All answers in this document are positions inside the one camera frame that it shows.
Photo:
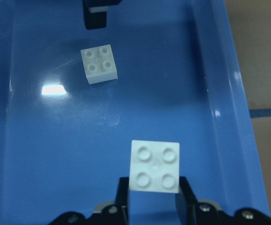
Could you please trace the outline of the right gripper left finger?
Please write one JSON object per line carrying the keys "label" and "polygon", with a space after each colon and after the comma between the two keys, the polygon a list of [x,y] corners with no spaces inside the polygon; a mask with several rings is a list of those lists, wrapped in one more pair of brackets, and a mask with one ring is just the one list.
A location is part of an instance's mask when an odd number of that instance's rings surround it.
{"label": "right gripper left finger", "polygon": [[94,207],[95,225],[129,224],[129,178],[119,178],[116,196],[113,201],[105,201]]}

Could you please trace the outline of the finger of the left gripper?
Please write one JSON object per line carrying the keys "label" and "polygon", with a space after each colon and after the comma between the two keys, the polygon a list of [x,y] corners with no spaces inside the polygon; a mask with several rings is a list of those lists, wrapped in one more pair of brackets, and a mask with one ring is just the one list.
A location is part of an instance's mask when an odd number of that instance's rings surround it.
{"label": "finger of the left gripper", "polygon": [[83,0],[83,20],[87,30],[106,28],[107,11],[110,6],[116,6],[121,0]]}

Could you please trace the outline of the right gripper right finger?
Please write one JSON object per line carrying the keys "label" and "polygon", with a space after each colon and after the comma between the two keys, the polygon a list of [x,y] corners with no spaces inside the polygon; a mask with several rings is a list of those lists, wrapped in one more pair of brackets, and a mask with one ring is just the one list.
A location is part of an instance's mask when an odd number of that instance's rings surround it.
{"label": "right gripper right finger", "polygon": [[179,192],[175,204],[183,225],[220,225],[219,208],[212,200],[198,200],[186,177],[179,177]]}

